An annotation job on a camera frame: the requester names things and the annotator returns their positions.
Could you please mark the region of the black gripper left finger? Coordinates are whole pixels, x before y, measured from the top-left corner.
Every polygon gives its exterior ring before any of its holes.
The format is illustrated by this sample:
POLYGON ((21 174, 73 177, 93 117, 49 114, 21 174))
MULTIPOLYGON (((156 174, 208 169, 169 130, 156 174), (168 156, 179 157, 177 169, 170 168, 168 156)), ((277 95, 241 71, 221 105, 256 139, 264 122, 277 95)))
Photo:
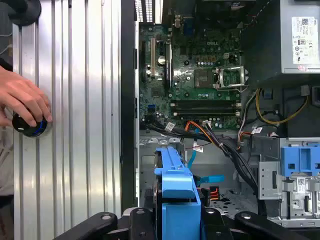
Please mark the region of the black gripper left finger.
POLYGON ((99 212, 55 238, 56 240, 153 240, 153 214, 147 208, 134 208, 118 218, 99 212))

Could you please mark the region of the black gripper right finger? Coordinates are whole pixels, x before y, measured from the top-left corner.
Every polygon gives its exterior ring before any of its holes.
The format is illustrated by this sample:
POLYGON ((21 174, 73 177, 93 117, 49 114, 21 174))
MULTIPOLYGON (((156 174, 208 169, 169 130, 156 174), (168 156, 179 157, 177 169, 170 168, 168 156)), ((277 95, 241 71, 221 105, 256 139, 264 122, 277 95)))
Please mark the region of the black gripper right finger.
POLYGON ((220 211, 211 207, 201 209, 201 238, 203 240, 306 240, 307 237, 284 228, 253 212, 243 211, 228 225, 220 211))

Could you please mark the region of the person's bare hand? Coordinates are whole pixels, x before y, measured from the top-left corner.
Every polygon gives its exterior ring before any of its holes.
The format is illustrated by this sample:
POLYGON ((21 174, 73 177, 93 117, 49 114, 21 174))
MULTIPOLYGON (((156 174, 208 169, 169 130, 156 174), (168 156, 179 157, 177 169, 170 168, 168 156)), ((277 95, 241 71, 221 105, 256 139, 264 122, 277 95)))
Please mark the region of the person's bare hand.
POLYGON ((32 81, 21 75, 0 68, 0 125, 11 127, 5 108, 19 114, 31 127, 42 119, 53 120, 48 97, 32 81))

